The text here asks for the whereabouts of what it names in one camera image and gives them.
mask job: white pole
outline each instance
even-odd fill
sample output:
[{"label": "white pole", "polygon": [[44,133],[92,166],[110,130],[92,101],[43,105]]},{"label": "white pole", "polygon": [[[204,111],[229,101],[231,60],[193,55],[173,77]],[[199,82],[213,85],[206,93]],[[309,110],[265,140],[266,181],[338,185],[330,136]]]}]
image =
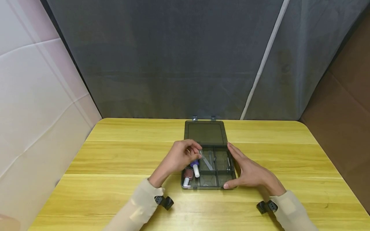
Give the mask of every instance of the white pole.
[{"label": "white pole", "polygon": [[272,44],[274,43],[276,34],[277,34],[278,29],[280,27],[281,21],[283,20],[283,17],[284,17],[286,8],[288,7],[288,4],[289,4],[289,0],[284,0],[283,4],[281,5],[279,15],[277,16],[274,28],[272,29],[270,39],[267,43],[265,53],[263,54],[261,64],[260,64],[259,69],[257,71],[257,75],[256,75],[255,81],[253,83],[252,89],[249,92],[247,102],[245,103],[245,107],[243,109],[242,115],[240,116],[240,120],[243,120],[244,117],[245,117],[245,114],[247,113],[248,106],[250,104],[250,101],[252,100],[253,93],[254,93],[254,91],[257,87],[257,84],[258,84],[259,78],[261,77],[263,68],[265,67],[267,57],[269,56]]}]

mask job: purple bottle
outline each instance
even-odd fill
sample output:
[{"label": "purple bottle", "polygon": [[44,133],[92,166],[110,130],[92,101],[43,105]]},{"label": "purple bottle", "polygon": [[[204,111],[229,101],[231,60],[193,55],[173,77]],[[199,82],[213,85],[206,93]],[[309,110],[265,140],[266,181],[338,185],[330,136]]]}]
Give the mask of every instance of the purple bottle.
[{"label": "purple bottle", "polygon": [[194,170],[194,175],[196,178],[198,178],[200,176],[199,174],[199,161],[198,160],[194,160],[193,162],[190,163],[190,166],[193,168]]}]

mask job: wrist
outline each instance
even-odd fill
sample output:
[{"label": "wrist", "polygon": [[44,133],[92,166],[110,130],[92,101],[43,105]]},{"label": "wrist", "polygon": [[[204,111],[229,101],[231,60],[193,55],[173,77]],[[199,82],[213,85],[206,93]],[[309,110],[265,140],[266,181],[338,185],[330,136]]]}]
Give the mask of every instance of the wrist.
[{"label": "wrist", "polygon": [[153,187],[160,188],[170,174],[171,173],[168,170],[158,166],[158,168],[156,168],[156,170],[154,170],[152,175],[148,178],[148,181]]},{"label": "wrist", "polygon": [[269,173],[265,178],[264,186],[267,189],[270,196],[281,196],[286,193],[286,189],[280,180],[273,174]]}]

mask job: white wall panel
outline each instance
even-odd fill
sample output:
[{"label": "white wall panel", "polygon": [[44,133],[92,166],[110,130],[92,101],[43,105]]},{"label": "white wall panel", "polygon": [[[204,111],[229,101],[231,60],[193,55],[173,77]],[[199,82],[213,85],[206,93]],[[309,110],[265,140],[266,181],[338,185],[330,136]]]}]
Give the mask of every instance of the white wall panel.
[{"label": "white wall panel", "polygon": [[39,0],[0,32],[0,228],[27,230],[101,116]]}]

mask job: box lid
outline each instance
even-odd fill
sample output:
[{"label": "box lid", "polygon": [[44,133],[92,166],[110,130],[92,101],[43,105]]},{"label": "box lid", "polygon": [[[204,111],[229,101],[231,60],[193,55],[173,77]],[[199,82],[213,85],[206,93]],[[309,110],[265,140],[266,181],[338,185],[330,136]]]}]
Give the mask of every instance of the box lid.
[{"label": "box lid", "polygon": [[225,126],[216,120],[188,120],[184,139],[193,139],[200,145],[227,145]]}]

